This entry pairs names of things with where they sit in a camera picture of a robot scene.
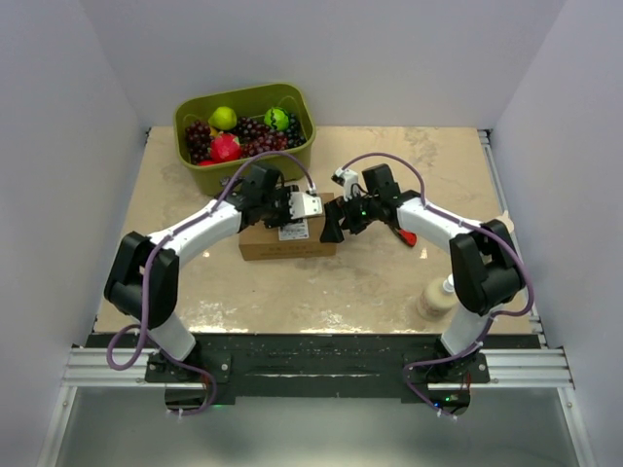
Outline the brown cardboard express box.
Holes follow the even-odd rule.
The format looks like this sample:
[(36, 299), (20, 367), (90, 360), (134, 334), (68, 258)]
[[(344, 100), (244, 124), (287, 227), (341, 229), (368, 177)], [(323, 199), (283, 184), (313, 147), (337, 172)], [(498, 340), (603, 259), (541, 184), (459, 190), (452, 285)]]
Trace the brown cardboard express box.
[(239, 234), (238, 249), (247, 262), (332, 257), (337, 244), (319, 240), (324, 223), (324, 213), (277, 229), (265, 228), (260, 220)]

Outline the red black utility knife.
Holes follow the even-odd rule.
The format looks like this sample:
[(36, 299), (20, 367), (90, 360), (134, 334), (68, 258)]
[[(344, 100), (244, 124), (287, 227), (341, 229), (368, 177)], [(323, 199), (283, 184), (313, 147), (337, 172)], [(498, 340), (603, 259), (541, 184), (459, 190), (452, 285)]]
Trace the red black utility knife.
[(410, 248), (414, 248), (417, 244), (418, 237), (415, 233), (411, 233), (409, 231), (405, 231), (403, 229), (392, 229), (393, 233), (396, 235), (400, 241)]

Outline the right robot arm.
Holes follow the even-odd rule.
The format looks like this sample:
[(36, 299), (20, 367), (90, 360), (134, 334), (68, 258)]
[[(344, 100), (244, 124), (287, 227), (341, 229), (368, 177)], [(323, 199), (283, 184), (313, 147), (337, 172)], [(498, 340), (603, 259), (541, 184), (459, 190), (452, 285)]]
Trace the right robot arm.
[(423, 189), (401, 190), (386, 164), (362, 173), (345, 164), (332, 179), (344, 192), (324, 206), (322, 242), (340, 243), (345, 232), (359, 234), (379, 221), (424, 237), (451, 258), (452, 273), (442, 283), (458, 299), (451, 324), (434, 346), (417, 347), (418, 360), (386, 358), (390, 367), (380, 380), (385, 386), (404, 383), (416, 390), (475, 375), (476, 367), (486, 363), (480, 351), (495, 319), (505, 314), (503, 305), (521, 290), (533, 290), (506, 225), (460, 217), (428, 201)]

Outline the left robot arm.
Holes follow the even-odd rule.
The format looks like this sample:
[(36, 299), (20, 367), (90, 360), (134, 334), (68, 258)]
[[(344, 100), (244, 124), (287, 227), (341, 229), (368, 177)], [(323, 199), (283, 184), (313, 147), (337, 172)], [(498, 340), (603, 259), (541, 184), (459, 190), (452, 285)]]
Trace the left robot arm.
[(186, 219), (149, 235), (131, 232), (122, 238), (103, 296), (133, 323), (108, 344), (111, 369), (131, 368), (146, 341), (152, 341), (178, 380), (199, 376), (204, 384), (216, 386), (196, 338), (175, 311), (179, 274), (213, 244), (260, 221), (278, 227), (291, 222), (301, 191), (281, 178), (275, 167), (254, 163), (246, 176), (232, 179), (218, 198)]

